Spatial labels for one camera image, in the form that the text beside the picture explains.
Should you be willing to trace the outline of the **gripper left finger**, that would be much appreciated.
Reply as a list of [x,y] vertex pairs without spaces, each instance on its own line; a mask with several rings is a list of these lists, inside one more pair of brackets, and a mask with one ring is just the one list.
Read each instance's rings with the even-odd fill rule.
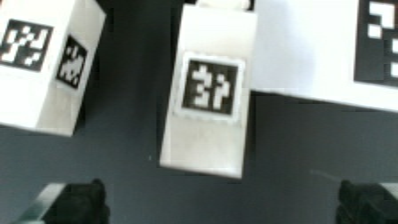
[[111,224],[102,180],[50,183],[13,224]]

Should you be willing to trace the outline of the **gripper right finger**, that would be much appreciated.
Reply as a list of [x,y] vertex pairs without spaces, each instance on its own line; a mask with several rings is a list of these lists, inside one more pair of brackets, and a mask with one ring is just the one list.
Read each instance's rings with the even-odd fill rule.
[[342,181],[336,224],[398,224],[398,183]]

